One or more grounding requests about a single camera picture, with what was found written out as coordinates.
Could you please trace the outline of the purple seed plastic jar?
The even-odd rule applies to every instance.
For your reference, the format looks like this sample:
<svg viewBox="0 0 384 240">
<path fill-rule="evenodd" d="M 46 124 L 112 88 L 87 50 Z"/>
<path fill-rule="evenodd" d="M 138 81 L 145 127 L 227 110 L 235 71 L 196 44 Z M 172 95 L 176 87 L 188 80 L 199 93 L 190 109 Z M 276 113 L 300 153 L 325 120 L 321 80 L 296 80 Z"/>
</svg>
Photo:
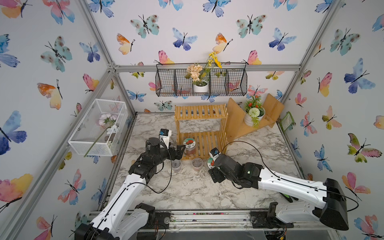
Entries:
<svg viewBox="0 0 384 240">
<path fill-rule="evenodd" d="M 173 160 L 172 161 L 172 170 L 174 172 L 180 172 L 182 170 L 182 162 L 181 160 Z"/>
</svg>

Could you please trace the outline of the red seed plastic jar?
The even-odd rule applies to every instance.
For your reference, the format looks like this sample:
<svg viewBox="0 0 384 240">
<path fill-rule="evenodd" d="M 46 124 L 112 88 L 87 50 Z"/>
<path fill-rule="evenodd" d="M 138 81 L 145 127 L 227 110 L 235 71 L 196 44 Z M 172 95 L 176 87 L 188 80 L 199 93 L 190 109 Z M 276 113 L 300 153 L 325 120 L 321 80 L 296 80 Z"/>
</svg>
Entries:
<svg viewBox="0 0 384 240">
<path fill-rule="evenodd" d="M 192 167 L 194 171 L 198 172 L 203 168 L 203 160 L 201 158 L 194 158 L 192 160 Z"/>
</svg>

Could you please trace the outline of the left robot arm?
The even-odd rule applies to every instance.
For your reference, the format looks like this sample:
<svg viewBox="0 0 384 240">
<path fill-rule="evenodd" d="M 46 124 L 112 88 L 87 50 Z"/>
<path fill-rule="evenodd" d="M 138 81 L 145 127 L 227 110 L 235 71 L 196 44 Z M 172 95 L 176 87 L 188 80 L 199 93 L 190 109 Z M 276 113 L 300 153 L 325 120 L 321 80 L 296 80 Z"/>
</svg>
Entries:
<svg viewBox="0 0 384 240">
<path fill-rule="evenodd" d="M 131 166 L 121 188 L 90 224 L 81 224 L 76 229 L 76 240 L 128 240 L 142 227 L 154 226 L 156 213 L 153 206 L 139 204 L 128 217 L 126 213 L 141 191 L 148 187 L 158 165 L 165 160 L 183 157 L 186 146 L 172 147 L 169 139 L 149 138 L 146 141 L 145 152 Z"/>
</svg>

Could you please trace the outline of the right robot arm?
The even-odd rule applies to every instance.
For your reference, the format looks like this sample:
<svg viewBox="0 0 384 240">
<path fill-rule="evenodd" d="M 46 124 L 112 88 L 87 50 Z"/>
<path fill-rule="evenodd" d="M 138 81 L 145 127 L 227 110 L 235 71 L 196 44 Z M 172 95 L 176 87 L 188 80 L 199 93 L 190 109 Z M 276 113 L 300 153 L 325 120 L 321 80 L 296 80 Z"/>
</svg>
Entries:
<svg viewBox="0 0 384 240">
<path fill-rule="evenodd" d="M 319 221 L 335 230 L 349 229 L 347 198 L 336 180 L 315 182 L 294 178 L 259 164 L 240 164 L 226 155 L 216 157 L 209 174 L 214 183 L 228 180 L 240 189 L 270 190 L 297 198 L 295 203 L 270 205 L 271 219 L 281 224 Z"/>
</svg>

